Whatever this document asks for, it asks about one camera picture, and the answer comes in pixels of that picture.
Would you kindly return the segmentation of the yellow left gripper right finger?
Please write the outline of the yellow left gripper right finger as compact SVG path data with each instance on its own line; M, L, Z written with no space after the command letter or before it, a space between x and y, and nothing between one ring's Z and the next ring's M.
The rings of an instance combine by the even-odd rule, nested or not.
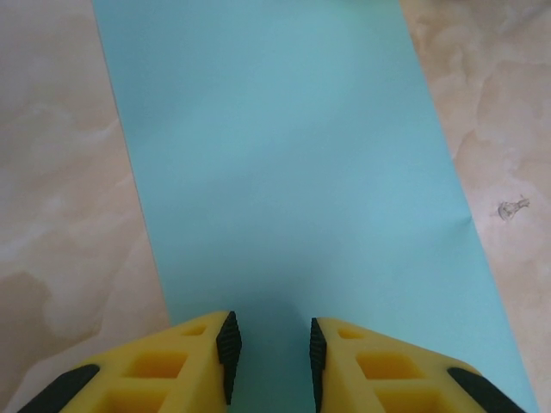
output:
M309 355L316 413L526 413L463 361L335 318Z

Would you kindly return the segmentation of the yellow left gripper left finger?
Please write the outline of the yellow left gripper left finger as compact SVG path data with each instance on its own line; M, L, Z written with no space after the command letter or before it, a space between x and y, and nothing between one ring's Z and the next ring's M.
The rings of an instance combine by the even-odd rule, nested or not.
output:
M241 352L234 311L217 311L96 354L17 413L228 413Z

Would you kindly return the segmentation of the teal cloth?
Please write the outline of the teal cloth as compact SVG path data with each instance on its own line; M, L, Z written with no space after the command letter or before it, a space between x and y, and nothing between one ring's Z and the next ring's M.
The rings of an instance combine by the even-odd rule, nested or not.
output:
M170 318L233 310L231 413L314 413L310 321L539 413L399 0L93 0Z

